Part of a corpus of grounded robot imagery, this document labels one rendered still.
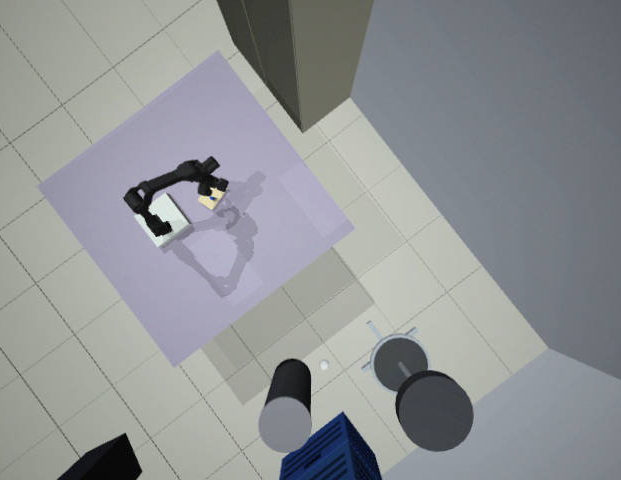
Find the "pale yellow board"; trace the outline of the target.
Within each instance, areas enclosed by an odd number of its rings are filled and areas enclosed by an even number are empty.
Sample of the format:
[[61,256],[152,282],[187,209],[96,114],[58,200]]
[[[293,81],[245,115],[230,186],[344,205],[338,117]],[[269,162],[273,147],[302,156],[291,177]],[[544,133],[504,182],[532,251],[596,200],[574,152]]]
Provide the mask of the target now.
[[219,191],[217,190],[217,188],[216,189],[211,188],[211,190],[213,190],[212,196],[210,197],[201,196],[198,201],[203,203],[205,206],[207,206],[211,210],[214,210],[215,206],[217,205],[217,203],[222,198],[225,192]]

